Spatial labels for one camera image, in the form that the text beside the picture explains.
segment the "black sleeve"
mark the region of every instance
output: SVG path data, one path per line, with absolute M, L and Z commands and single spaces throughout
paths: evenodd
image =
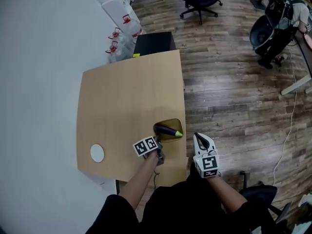
M 110 195 L 107 197 L 102 210 L 86 233 L 104 233 L 108 226 L 118 227 L 118 230 L 131 230 L 138 226 L 135 211 L 128 201 L 121 196 Z
M 226 218 L 229 226 L 234 230 L 240 230 L 241 233 L 250 233 L 259 226 L 263 234 L 281 232 L 262 200 L 248 201 L 236 212 L 226 214 Z

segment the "wrist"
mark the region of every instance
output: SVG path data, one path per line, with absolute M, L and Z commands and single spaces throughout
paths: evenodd
M 156 150 L 151 151 L 146 154 L 146 160 L 151 160 L 151 159 L 158 159 Z
M 214 181 L 216 181 L 216 180 L 218 180 L 218 179 L 220 179 L 219 176 L 213 176 L 213 177 L 207 177 L 207 178 L 206 178 L 206 180 L 207 180 L 208 182 L 214 182 Z

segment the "plastic jug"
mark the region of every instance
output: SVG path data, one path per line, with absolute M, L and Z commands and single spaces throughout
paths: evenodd
M 125 47 L 118 47 L 118 42 L 113 41 L 112 45 L 109 47 L 109 50 L 105 52 L 109 55 L 109 62 L 113 63 L 116 61 L 126 60 L 132 57 L 131 53 Z
M 115 31 L 108 38 L 112 39 L 113 41 L 117 41 L 119 43 L 119 46 L 122 45 L 127 48 L 131 53 L 133 53 L 135 45 L 131 38 L 124 34 L 121 29 L 115 28 Z
M 138 21 L 131 19 L 129 15 L 125 15 L 122 18 L 124 20 L 124 32 L 132 37 L 133 43 L 136 43 L 137 37 L 146 32 L 142 29 L 141 24 Z

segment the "white circle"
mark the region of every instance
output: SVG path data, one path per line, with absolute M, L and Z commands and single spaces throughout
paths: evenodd
M 95 162 L 100 163 L 104 159 L 104 150 L 99 144 L 91 147 L 91 157 Z

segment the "black shirt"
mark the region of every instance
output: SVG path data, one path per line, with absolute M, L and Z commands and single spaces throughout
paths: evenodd
M 187 181 L 172 187 L 159 187 L 146 203 L 139 223 L 126 199 L 107 197 L 102 210 L 87 234 L 121 231 L 161 232 L 192 230 L 192 233 L 251 233 L 262 226 L 262 233 L 278 233 L 275 222 L 261 201 L 249 201 L 235 213 L 226 214 L 210 184 L 192 172 Z

